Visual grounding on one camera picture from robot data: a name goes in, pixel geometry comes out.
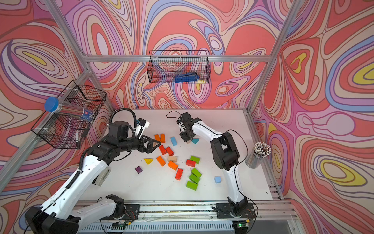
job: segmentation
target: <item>blue lid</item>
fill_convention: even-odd
[[[46,111],[50,111],[50,112],[53,112],[57,109],[58,107],[58,99],[55,98],[55,97],[49,97],[47,100],[46,100],[46,104],[44,104],[44,109],[46,109]]]

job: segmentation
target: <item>label on container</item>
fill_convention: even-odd
[[[83,115],[80,118],[86,121],[91,121],[93,116],[94,115],[91,111],[83,109]]]

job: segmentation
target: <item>green block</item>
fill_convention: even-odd
[[[194,169],[192,169],[192,174],[194,174],[197,178],[200,178],[201,177],[201,173],[196,169],[196,168],[194,168]]]
[[[198,183],[200,181],[200,179],[197,176],[195,176],[194,174],[191,174],[189,179],[192,180],[195,183]]]
[[[194,183],[194,182],[191,182],[191,181],[187,181],[187,185],[186,185],[187,188],[190,188],[190,189],[193,189],[196,191],[197,189],[197,184]]]
[[[200,162],[200,158],[195,157],[195,156],[191,156],[190,160],[196,162],[197,164],[199,164]]]

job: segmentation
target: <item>blue block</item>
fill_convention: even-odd
[[[170,137],[170,140],[171,140],[171,143],[173,143],[173,146],[177,145],[177,140],[175,139],[175,137]]]
[[[195,143],[195,144],[196,144],[198,141],[199,141],[199,138],[194,138],[194,139],[192,139],[192,142]]]
[[[220,183],[221,182],[221,177],[220,176],[216,176],[214,178],[214,181],[215,181],[215,183]]]

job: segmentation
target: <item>yellow triangular block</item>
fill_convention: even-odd
[[[143,158],[144,161],[149,165],[151,162],[153,162],[153,159],[151,158]]]

